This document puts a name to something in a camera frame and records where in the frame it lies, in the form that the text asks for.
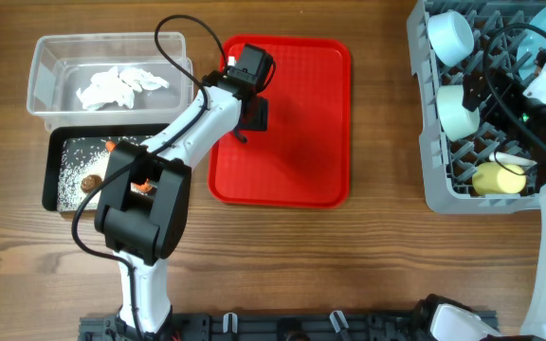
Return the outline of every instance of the brown round object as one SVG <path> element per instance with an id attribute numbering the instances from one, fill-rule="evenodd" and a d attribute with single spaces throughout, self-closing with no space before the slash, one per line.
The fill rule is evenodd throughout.
<path id="1" fill-rule="evenodd" d="M 102 178 L 97 175 L 88 175 L 82 180 L 82 191 L 83 193 L 91 192 L 96 186 L 102 183 Z"/>

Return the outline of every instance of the red plastic tray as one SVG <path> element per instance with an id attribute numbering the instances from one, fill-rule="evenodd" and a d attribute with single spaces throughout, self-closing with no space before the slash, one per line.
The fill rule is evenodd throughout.
<path id="1" fill-rule="evenodd" d="M 332 208 L 349 194 L 351 55 L 334 40 L 234 36 L 228 56 L 245 44 L 264 48 L 277 71 L 262 93 L 266 132 L 227 134 L 213 146 L 208 186 L 224 203 Z"/>

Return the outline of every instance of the gray dish rack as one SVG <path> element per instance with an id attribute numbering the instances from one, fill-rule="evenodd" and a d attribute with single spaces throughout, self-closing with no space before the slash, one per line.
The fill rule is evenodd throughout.
<path id="1" fill-rule="evenodd" d="M 526 189 L 520 194 L 488 194 L 478 196 L 470 184 L 471 176 L 481 162 L 502 142 L 506 134 L 483 122 L 472 136 L 451 142 L 440 124 L 435 96 L 441 85 L 462 84 L 463 75 L 482 71 L 483 47 L 499 28 L 514 23 L 528 23 L 546 7 L 546 1 L 438 1 L 418 0 L 408 21 L 409 59 L 412 75 L 417 75 L 423 108 L 423 132 L 419 136 L 423 179 L 427 205 L 445 214 L 515 213 L 539 209 L 535 193 L 536 174 L 528 177 Z M 427 22 L 432 15 L 449 10 L 461 13 L 471 26 L 475 38 L 473 53 L 455 67 L 448 67 L 435 56 L 427 36 Z M 489 55 L 491 67 L 504 70 L 510 77 L 528 84 L 519 77 L 519 68 L 530 53 L 517 60 L 519 44 L 526 31 L 507 32 L 500 39 L 496 54 Z M 493 99 L 482 103 L 480 110 L 493 105 Z M 506 142 L 507 153 L 529 157 L 515 141 Z"/>

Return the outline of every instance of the transparent container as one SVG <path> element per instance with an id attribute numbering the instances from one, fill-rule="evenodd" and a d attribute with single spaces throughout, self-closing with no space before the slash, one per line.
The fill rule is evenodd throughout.
<path id="1" fill-rule="evenodd" d="M 185 38 L 162 32 L 159 42 L 175 62 L 192 73 Z M 139 67 L 163 78 L 169 88 L 136 93 L 134 108 L 110 103 L 86 111 L 78 99 L 95 73 L 117 66 Z M 37 42 L 28 77 L 27 110 L 45 121 L 49 131 L 64 126 L 170 123 L 192 101 L 192 83 L 157 51 L 154 34 L 102 33 L 45 36 Z"/>

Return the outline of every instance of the wooden tabletop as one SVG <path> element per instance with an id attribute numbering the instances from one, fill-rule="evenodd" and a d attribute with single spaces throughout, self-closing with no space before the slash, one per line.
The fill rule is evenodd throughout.
<path id="1" fill-rule="evenodd" d="M 326 313 L 410 309 L 429 293 L 497 310 L 518 332 L 534 288 L 538 212 L 448 216 L 425 204 L 418 82 L 406 20 L 414 0 L 0 0 L 0 340 L 75 340 L 79 318 L 121 303 L 118 265 L 84 254 L 70 218 L 41 205 L 48 132 L 26 108 L 27 77 L 44 35 L 142 32 L 195 15 L 226 40 L 238 33 L 325 37 L 352 54 L 352 184 L 333 210 L 227 206 L 193 174 L 185 234 L 170 257 L 176 312 Z M 217 66 L 201 27 L 182 32 L 196 75 Z M 82 237 L 106 250 L 90 219 Z"/>

